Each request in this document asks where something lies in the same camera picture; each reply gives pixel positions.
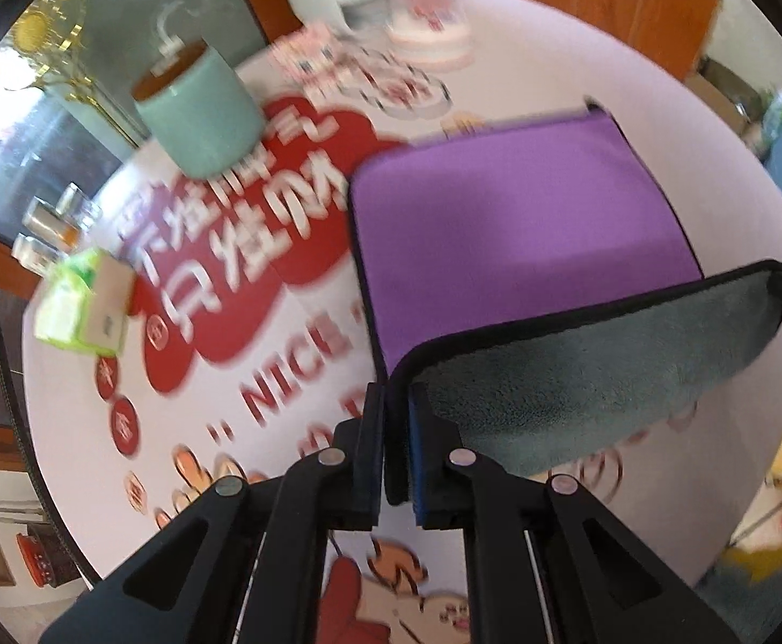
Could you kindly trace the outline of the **gold lid honey jar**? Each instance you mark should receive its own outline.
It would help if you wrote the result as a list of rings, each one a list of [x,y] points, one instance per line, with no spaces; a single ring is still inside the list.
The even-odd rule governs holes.
[[[55,207],[63,221],[78,230],[90,231],[101,218],[101,208],[76,183],[69,183]]]

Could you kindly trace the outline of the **silver lidded glass jar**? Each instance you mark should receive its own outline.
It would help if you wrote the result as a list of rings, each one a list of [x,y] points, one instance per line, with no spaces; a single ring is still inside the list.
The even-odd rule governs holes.
[[[40,198],[31,199],[23,217],[23,225],[33,236],[59,252],[73,252],[81,241],[79,228]]]

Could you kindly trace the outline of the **glass door display cabinet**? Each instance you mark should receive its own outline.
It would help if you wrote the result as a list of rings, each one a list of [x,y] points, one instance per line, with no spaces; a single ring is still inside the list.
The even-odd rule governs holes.
[[[238,64],[295,21],[286,0],[182,0],[168,31]],[[172,0],[0,0],[0,318],[11,361],[34,291],[9,247],[33,198],[95,195],[148,139],[131,100]]]

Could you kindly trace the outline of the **pink base glass dome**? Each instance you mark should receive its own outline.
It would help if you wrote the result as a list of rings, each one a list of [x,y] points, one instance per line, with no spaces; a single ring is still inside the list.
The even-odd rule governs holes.
[[[393,57],[415,67],[450,70],[474,57],[465,0],[389,0],[386,34]]]

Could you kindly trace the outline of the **teal ceramic jar wooden lid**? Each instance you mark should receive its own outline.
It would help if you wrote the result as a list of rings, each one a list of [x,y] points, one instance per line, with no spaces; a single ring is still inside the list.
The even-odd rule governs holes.
[[[266,126],[237,72],[203,39],[156,61],[131,98],[152,137],[190,179],[209,180],[241,162]]]

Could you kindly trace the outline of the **white squeeze bottle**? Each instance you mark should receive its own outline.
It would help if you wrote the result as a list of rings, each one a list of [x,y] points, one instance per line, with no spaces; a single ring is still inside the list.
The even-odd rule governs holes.
[[[159,38],[159,58],[151,67],[151,73],[154,77],[161,77],[168,68],[172,67],[178,61],[178,55],[186,46],[180,35],[168,31],[168,19],[182,8],[184,8],[182,0],[172,0],[156,16],[155,32]]]

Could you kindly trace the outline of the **small white labelled jar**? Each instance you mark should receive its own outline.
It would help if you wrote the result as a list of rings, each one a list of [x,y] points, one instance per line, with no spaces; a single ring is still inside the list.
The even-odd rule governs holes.
[[[37,237],[18,234],[11,248],[12,257],[34,275],[46,277],[49,270],[60,262],[62,253]]]

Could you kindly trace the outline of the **purple and grey towel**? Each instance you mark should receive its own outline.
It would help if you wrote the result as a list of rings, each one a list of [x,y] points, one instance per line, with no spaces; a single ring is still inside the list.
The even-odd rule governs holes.
[[[705,276],[597,106],[379,154],[348,211],[392,502],[417,470],[417,401],[535,475],[686,412],[782,324],[782,266]]]

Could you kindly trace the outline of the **pink brick toy figure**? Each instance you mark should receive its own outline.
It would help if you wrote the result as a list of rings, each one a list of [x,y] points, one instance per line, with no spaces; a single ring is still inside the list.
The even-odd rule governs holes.
[[[311,22],[277,39],[270,55],[289,82],[315,86],[335,77],[346,61],[347,49],[324,22]]]

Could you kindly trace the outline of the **green tissue pack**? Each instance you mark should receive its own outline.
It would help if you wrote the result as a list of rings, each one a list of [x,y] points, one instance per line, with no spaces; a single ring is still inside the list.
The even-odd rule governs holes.
[[[115,356],[123,350],[136,272],[104,248],[87,248],[50,269],[34,313],[40,342],[63,350]]]

